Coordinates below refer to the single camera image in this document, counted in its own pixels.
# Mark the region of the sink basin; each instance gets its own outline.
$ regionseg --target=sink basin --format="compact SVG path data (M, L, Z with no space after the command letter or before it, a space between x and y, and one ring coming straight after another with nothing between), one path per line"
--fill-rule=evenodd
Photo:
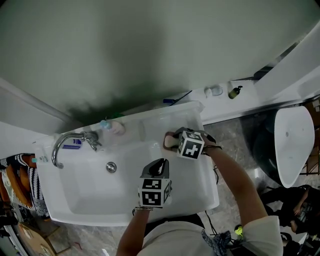
M60 149L58 160L51 162L53 136L33 145L43 196L53 220L91 226L125 226L139 204L138 184L143 168L152 161L166 158L172 180L172 202L151 212L149 221L190 215L219 205L212 161L201 155L198 160L179 158L163 148L167 131L180 127L203 130L199 102L154 109L120 117L126 129L122 136L109 134L99 124L74 132L95 131L102 148L94 152L88 143L81 149ZM106 164L113 162L116 172Z

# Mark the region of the marble floor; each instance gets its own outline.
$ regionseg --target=marble floor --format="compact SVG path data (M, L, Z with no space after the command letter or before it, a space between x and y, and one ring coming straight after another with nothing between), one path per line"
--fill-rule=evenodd
M259 193L266 190L267 186L276 188L279 185L267 177L255 163L251 146L255 137L255 129L266 118L267 113L249 115L241 118L227 120L206 125L204 129L217 140L223 150L233 157L248 173ZM225 181L219 174L218 194L220 205L207 211L212 224L217 232L230 230L240 223L240 215L236 201L228 189ZM294 186L309 184L314 188L320 186L317 175L299 176ZM205 228L210 233L209 220L204 212L199 213ZM41 223L41 229L50 232L55 223ZM65 256L105 256L116 255L117 246L126 227L100 227L56 223L61 229L50 240L56 251L71 246Z

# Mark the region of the faucet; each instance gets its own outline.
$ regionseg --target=faucet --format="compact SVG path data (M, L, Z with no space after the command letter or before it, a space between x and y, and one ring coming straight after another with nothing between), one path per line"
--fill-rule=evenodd
M51 160L53 165L59 169L63 169L64 165L58 162L57 160L58 150L67 139L71 139L71 138L80 139L82 142L87 141L94 151L97 151L97 146L101 146L101 143L98 141L99 137L95 132L83 131L80 133L75 133L75 132L65 133L55 142L52 150L52 155L51 155Z

